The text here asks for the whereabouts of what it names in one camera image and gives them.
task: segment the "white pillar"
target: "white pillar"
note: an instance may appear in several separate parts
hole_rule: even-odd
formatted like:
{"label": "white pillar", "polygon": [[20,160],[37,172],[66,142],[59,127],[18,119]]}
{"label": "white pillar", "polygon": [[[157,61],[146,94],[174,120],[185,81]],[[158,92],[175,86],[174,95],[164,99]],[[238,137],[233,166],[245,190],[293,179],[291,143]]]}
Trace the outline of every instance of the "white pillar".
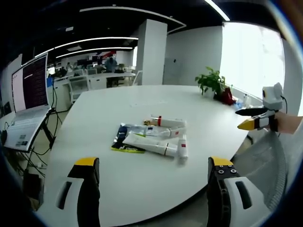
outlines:
{"label": "white pillar", "polygon": [[137,70],[142,70],[142,85],[161,85],[166,50],[167,24],[146,20],[139,26]]}

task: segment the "potted plant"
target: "potted plant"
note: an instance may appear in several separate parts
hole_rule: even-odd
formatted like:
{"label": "potted plant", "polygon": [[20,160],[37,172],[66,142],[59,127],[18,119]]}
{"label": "potted plant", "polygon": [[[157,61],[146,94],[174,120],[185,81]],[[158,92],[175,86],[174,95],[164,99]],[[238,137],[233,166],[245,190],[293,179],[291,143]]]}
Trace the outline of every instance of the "potted plant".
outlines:
{"label": "potted plant", "polygon": [[214,95],[220,95],[225,90],[225,77],[220,77],[220,72],[215,71],[210,67],[208,75],[201,74],[195,78],[198,86],[202,90],[202,95],[205,97],[213,98]]}

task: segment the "person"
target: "person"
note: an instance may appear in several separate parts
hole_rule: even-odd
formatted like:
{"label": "person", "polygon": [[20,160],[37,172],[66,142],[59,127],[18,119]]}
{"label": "person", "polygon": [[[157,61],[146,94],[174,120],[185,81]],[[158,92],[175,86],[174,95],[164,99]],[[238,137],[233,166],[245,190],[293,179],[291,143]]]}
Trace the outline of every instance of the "person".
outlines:
{"label": "person", "polygon": [[67,72],[72,72],[72,66],[69,62],[67,63],[66,69],[67,69]]}
{"label": "person", "polygon": [[105,62],[105,68],[109,72],[115,72],[117,64],[118,64],[117,61],[111,55],[109,57],[109,59],[107,59],[106,62]]}

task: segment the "round table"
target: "round table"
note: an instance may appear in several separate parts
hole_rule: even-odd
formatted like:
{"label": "round table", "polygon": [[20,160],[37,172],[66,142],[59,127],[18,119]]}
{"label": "round table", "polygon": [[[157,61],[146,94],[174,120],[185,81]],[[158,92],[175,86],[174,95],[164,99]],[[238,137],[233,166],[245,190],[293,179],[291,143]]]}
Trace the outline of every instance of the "round table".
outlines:
{"label": "round table", "polygon": [[[208,158],[231,159],[247,131],[245,117],[193,86],[134,86],[82,93],[53,145],[45,188],[67,176],[83,157],[100,161],[99,219],[102,227],[143,221],[186,201],[207,185]],[[151,114],[187,121],[188,160],[151,152],[110,149],[120,123],[142,124]]]}

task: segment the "monitor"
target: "monitor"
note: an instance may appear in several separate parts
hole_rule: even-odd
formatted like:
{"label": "monitor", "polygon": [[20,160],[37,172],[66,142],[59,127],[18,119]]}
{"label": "monitor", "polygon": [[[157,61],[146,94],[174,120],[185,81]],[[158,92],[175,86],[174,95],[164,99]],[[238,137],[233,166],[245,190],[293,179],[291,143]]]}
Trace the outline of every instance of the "monitor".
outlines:
{"label": "monitor", "polygon": [[32,60],[12,75],[15,112],[48,105],[46,91],[47,55]]}

